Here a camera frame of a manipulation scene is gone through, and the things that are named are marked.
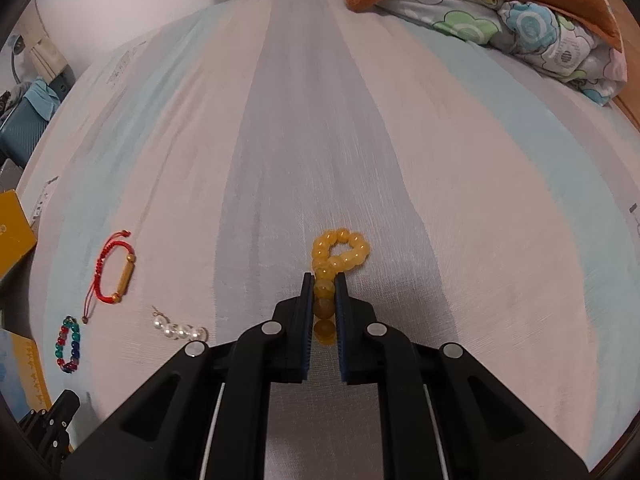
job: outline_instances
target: yellow box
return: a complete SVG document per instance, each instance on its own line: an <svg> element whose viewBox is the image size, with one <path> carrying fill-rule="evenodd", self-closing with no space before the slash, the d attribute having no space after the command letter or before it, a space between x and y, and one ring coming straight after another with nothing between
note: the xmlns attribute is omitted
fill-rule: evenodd
<svg viewBox="0 0 640 480"><path fill-rule="evenodd" d="M15 191L0 194L0 285L36 245Z"/></svg>
<svg viewBox="0 0 640 480"><path fill-rule="evenodd" d="M0 392L15 420L51 408L36 343L1 328Z"/></svg>

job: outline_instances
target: metal screw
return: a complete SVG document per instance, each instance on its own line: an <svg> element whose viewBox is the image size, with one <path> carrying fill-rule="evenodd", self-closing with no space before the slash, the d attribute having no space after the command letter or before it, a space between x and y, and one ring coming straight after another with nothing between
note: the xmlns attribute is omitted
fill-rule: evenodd
<svg viewBox="0 0 640 480"><path fill-rule="evenodd" d="M369 326L367 326L367 332L369 332L371 335L380 337L386 334L386 326L384 326L382 323L371 323Z"/></svg>
<svg viewBox="0 0 640 480"><path fill-rule="evenodd" d="M204 352L206 345L202 341L191 341L184 347L184 352L189 357L197 357Z"/></svg>
<svg viewBox="0 0 640 480"><path fill-rule="evenodd" d="M456 345L455 343L446 344L442 349L442 352L451 359L458 359L459 357L462 357L463 354L462 346Z"/></svg>
<svg viewBox="0 0 640 480"><path fill-rule="evenodd" d="M262 326L262 332L265 333L266 335L275 335L279 333L280 330L282 330L282 325L277 321L267 321Z"/></svg>

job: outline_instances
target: red string bracelet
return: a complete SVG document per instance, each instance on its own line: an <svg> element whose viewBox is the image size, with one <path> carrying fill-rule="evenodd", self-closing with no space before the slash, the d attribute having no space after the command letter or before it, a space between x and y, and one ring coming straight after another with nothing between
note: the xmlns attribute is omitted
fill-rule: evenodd
<svg viewBox="0 0 640 480"><path fill-rule="evenodd" d="M89 307L91 303L92 296L95 294L95 297L103 303L120 303L122 297L125 295L127 291L127 287L129 286L129 280L131 279L131 274L133 273L133 269L136 264L136 254L133 251L133 247L131 244L124 242L123 240L116 240L119 237L129 237L131 236L130 231L118 231L109 237L109 239L104 243L102 247L102 251L98 256L98 259L95 261L95 274L94 278L89 285L89 290L84 298L84 309L82 311L82 322L87 324L89 321ZM111 251L116 247L124 247L127 252L127 262L122 269L122 275L120 276L120 282L118 283L118 288L116 292L111 294L110 296L105 296L100 290L100 280L102 279L102 268L104 267L104 261L106 257L111 253Z"/></svg>

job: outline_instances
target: blue flower pattern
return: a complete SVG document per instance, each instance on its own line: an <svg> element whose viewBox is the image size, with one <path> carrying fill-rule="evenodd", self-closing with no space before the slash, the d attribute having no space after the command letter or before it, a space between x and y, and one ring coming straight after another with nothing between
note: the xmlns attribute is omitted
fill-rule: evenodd
<svg viewBox="0 0 640 480"><path fill-rule="evenodd" d="M604 106L610 100L610 97L606 97L602 95L600 92L598 92L597 90L594 90L593 88L583 88L582 93L585 94L592 101L599 104L600 106Z"/></svg>
<svg viewBox="0 0 640 480"><path fill-rule="evenodd" d="M558 38L558 22L547 7L513 2L506 25L516 33L517 43L527 53L546 50Z"/></svg>

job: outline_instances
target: bracelet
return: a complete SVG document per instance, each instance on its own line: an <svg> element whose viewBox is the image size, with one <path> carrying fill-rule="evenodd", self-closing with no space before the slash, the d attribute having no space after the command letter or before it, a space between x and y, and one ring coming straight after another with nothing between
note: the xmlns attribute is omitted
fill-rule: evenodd
<svg viewBox="0 0 640 480"><path fill-rule="evenodd" d="M71 360L65 363L62 358L62 351L65 348L66 337L71 330ZM60 333L58 334L58 341L56 341L56 362L60 369L67 374L78 370L78 363L80 361L80 326L75 317L66 316L60 327Z"/></svg>
<svg viewBox="0 0 640 480"><path fill-rule="evenodd" d="M131 275L133 273L133 269L136 267L136 253L133 251L133 247L131 244L128 244L122 240L115 240L118 237L129 237L131 236L130 231L118 231L109 237L109 239L104 243L102 247L102 251L98 256L98 259L95 261L95 274L92 279L91 285L89 285L89 291L87 292L84 298L84 309L82 310L82 323L87 324L89 322L89 307L92 299L92 295L95 294L95 297L103 303L120 303L122 301L122 297L125 295L127 291L127 287L129 286L129 281L131 280ZM111 251L116 247L124 247L129 254L127 254L127 261L125 263L124 268L122 269L122 275L120 276L120 282L118 283L118 289L116 292L111 294L110 296L105 296L100 290L100 280L102 279L102 268L104 267L104 261L111 253Z"/></svg>
<svg viewBox="0 0 640 480"><path fill-rule="evenodd" d="M331 256L335 244L349 244L351 249L337 256ZM364 263L371 246L361 233L350 233L345 227L327 230L314 240L311 251L311 268L316 276L314 283L314 316L319 321L314 325L318 342L332 345L335 342L334 278L338 272L346 272Z"/></svg>

